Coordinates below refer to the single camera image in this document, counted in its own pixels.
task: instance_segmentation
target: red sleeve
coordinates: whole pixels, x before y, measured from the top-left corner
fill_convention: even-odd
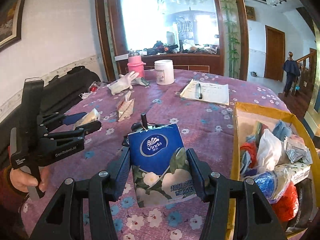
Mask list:
[[[11,212],[18,212],[27,194],[12,186],[10,171],[10,166],[0,171],[0,205]]]

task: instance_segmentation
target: white plastic jar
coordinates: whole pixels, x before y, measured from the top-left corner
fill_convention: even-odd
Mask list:
[[[158,85],[170,85],[174,82],[172,60],[163,59],[156,61],[155,71]]]

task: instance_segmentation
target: table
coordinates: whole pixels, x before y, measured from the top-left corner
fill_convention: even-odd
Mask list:
[[[130,132],[134,122],[147,113],[149,122],[177,123],[186,148],[192,147],[213,171],[229,177],[232,150],[232,113],[237,101],[256,103],[288,111],[285,104],[268,88],[257,84],[222,77],[214,74],[174,70],[175,82],[159,86],[155,72],[146,71],[150,86],[134,86],[131,98],[135,98],[130,119],[117,122],[116,104],[124,93],[112,96],[107,87],[99,89],[87,99],[72,107],[67,113],[89,112],[98,109],[102,127],[86,136],[85,150],[52,165],[49,188],[38,202],[26,201],[22,208],[22,220],[30,235],[44,208],[66,178],[89,179],[106,168],[107,163],[121,148],[123,136]],[[191,79],[203,82],[228,84],[230,106],[185,100],[179,97]],[[172,239],[198,240],[206,216],[208,204],[198,197],[156,209],[140,209],[135,199],[131,173],[123,195],[116,203],[110,203],[113,220],[120,240]],[[84,233],[90,239],[88,202],[84,201]]]

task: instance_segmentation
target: metal screw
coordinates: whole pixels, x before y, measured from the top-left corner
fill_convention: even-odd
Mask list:
[[[100,171],[99,172],[100,177],[106,177],[106,176],[108,176],[108,174],[109,174],[109,172],[107,172],[107,171]]]
[[[67,178],[67,179],[65,179],[65,181],[64,181],[64,183],[67,184],[67,185],[70,185],[72,182],[73,182],[73,179],[72,179],[72,178]]]
[[[213,172],[211,172],[211,176],[217,179],[220,177],[220,173],[213,171]]]
[[[253,185],[253,184],[254,184],[254,180],[251,179],[251,178],[247,178],[247,179],[245,180],[245,182],[248,183],[249,185]]]

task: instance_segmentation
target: framed picture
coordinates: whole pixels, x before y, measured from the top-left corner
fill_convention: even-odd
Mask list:
[[[254,12],[254,7],[246,6],[245,10],[247,12],[247,19],[256,21],[256,14]]]
[[[17,0],[0,19],[0,51],[21,40],[21,21],[25,0]]]

